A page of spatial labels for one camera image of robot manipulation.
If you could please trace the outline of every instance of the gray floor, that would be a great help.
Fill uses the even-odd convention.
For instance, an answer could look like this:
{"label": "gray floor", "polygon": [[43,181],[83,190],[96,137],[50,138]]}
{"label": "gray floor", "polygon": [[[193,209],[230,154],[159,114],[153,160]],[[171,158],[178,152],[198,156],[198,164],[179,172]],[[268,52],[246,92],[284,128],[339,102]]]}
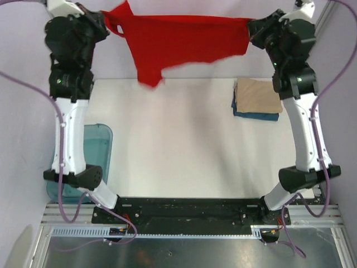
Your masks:
{"label": "gray floor", "polygon": [[[330,229],[291,230],[294,242],[307,259],[294,256],[284,245],[264,245],[258,240],[136,239],[124,246],[94,243],[69,253],[51,249],[80,246],[91,238],[53,237],[45,266],[50,268],[234,268],[234,267],[342,267]],[[286,240],[284,233],[281,241]]]}

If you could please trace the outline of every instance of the red cloth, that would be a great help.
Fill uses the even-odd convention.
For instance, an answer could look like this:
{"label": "red cloth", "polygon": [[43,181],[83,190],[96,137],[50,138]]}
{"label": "red cloth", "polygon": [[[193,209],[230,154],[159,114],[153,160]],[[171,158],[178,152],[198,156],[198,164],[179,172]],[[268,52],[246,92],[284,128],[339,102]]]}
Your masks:
{"label": "red cloth", "polygon": [[126,1],[103,13],[107,27],[127,40],[139,82],[152,87],[164,68],[244,55],[249,44],[249,18],[136,16]]}

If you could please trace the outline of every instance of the blue folded cloth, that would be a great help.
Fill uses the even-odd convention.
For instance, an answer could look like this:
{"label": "blue folded cloth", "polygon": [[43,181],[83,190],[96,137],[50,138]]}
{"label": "blue folded cloth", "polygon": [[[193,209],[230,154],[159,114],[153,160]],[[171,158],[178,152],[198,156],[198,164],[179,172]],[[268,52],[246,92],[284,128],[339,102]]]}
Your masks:
{"label": "blue folded cloth", "polygon": [[237,112],[237,105],[235,104],[235,91],[233,93],[232,105],[233,115],[239,116],[243,118],[251,118],[251,119],[259,119],[265,121],[278,121],[279,114],[278,113],[240,113]]}

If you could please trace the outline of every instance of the white table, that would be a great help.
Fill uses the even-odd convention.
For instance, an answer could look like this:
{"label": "white table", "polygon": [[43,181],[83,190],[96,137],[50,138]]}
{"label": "white table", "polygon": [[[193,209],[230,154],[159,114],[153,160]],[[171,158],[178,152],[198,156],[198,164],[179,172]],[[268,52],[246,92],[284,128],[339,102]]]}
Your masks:
{"label": "white table", "polygon": [[[108,185],[121,196],[259,198],[295,164],[287,113],[234,117],[234,79],[97,80],[86,124],[113,131]],[[312,190],[305,196],[313,197]]]}

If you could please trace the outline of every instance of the stack of folded clothes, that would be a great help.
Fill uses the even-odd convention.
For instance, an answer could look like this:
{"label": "stack of folded clothes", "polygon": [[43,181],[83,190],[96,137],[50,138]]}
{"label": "stack of folded clothes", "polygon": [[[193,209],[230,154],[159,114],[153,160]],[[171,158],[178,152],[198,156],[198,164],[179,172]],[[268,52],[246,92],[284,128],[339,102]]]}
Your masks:
{"label": "stack of folded clothes", "polygon": [[238,78],[234,84],[231,106],[235,116],[266,121],[278,121],[283,111],[271,81],[249,78]]}

